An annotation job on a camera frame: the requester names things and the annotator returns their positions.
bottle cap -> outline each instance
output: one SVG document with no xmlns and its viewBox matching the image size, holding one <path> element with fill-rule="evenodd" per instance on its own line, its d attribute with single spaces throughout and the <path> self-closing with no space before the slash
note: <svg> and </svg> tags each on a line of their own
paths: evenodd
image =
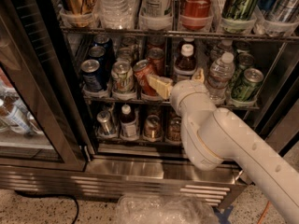
<svg viewBox="0 0 299 224">
<path fill-rule="evenodd" d="M 183 38 L 187 42 L 193 42 L 194 38 L 184 37 Z"/>
<path fill-rule="evenodd" d="M 224 52 L 221 59 L 224 63 L 231 63 L 234 60 L 234 55 L 230 52 Z"/>
<path fill-rule="evenodd" d="M 121 112 L 125 115 L 128 115 L 131 112 L 131 107 L 129 105 L 123 105 L 121 108 Z"/>
<path fill-rule="evenodd" d="M 183 56 L 191 56 L 193 55 L 193 45 L 185 44 L 181 48 L 181 54 Z"/>
<path fill-rule="evenodd" d="M 232 41 L 232 40 L 222 40 L 221 43 L 222 43 L 224 46 L 232 46 L 233 41 Z"/>
</svg>

clear plastic bag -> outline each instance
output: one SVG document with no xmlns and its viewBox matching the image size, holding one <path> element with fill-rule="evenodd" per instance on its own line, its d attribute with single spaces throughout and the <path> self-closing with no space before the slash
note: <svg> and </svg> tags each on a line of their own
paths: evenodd
<svg viewBox="0 0 299 224">
<path fill-rule="evenodd" d="M 123 196 L 114 224 L 216 224 L 213 209 L 196 197 Z"/>
</svg>

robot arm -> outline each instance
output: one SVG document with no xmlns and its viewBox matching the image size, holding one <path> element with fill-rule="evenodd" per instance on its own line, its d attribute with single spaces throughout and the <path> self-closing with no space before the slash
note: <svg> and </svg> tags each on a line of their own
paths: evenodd
<svg viewBox="0 0 299 224">
<path fill-rule="evenodd" d="M 206 87 L 192 80 L 175 85 L 170 104 L 182 117 L 182 144 L 196 167 L 236 161 L 287 221 L 299 223 L 299 174 L 243 120 L 214 106 Z"/>
</svg>

terrazzo floor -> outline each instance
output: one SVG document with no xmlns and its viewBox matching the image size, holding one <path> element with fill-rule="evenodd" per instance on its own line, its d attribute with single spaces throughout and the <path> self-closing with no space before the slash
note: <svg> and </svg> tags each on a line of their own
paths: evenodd
<svg viewBox="0 0 299 224">
<path fill-rule="evenodd" d="M 299 142 L 285 156 L 285 160 L 299 172 Z M 267 204 L 267 199 L 254 185 L 249 185 L 232 203 L 232 212 L 222 210 L 228 221 L 221 224 L 257 223 Z M 79 223 L 113 224 L 116 202 L 78 200 Z M 73 200 L 67 198 L 26 198 L 13 190 L 0 189 L 0 224 L 68 224 L 76 216 L 77 208 Z M 263 224 L 285 224 L 286 222 L 273 205 Z"/>
</svg>

glass door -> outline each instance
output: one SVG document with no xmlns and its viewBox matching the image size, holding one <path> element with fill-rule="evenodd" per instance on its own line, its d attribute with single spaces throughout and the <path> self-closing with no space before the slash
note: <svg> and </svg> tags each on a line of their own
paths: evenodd
<svg viewBox="0 0 299 224">
<path fill-rule="evenodd" d="M 91 143 L 60 67 L 35 0 L 0 0 L 0 165 L 84 169 Z"/>
</svg>

